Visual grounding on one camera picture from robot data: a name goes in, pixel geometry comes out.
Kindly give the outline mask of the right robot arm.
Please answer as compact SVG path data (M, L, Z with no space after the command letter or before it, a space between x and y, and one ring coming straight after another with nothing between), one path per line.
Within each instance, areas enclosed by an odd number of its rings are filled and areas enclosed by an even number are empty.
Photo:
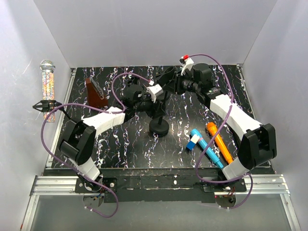
M156 77L157 83L173 94L193 92L200 103L226 120L240 139L237 157L223 168L218 187L229 191L235 179L277 156L276 133L271 124L263 125L240 109L224 91L215 85L209 65L201 63L179 71L169 67Z

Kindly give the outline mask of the glitter silver microphone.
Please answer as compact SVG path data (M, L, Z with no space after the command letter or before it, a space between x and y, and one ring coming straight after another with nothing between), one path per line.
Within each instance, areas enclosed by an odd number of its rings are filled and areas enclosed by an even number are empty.
M51 60L44 59L40 63L42 73L43 100L54 100L54 71L55 65Z

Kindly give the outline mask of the shock mount tripod stand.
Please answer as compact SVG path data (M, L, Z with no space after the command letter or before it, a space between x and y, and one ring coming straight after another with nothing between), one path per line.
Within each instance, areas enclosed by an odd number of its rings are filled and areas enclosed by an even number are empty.
M56 100L41 100L33 105L32 108L43 113L43 118L46 123L55 122L55 114L52 113L52 110L56 107L60 107L59 110L62 111L69 120L72 119L62 105L62 103Z

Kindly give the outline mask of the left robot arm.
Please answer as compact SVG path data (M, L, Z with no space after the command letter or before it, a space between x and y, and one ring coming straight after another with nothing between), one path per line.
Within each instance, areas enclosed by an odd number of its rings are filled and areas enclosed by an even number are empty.
M127 90L122 98L125 110L110 107L105 113L85 119L71 118L59 145L60 152L80 172L85 188L93 193L98 192L103 185L103 176L91 157L97 136L129 121L136 112L145 112L152 119L149 123L150 133L163 137L169 131L169 124L163 119L168 93L160 85L145 88L133 84Z

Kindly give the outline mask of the black tripod mic stand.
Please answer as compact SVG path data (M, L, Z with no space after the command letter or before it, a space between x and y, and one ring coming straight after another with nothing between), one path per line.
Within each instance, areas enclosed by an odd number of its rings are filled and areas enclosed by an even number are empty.
M129 81L128 81L128 87L132 86L132 85L139 85L139 77L136 76L132 76Z

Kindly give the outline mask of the round base stand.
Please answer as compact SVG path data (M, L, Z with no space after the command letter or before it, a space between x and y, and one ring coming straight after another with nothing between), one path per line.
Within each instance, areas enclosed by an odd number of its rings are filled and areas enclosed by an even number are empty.
M165 91L164 99L168 96L168 92ZM155 133L159 137L163 137L168 134L169 131L169 123L164 120L164 116L160 118L153 118L149 123L149 131L151 133Z

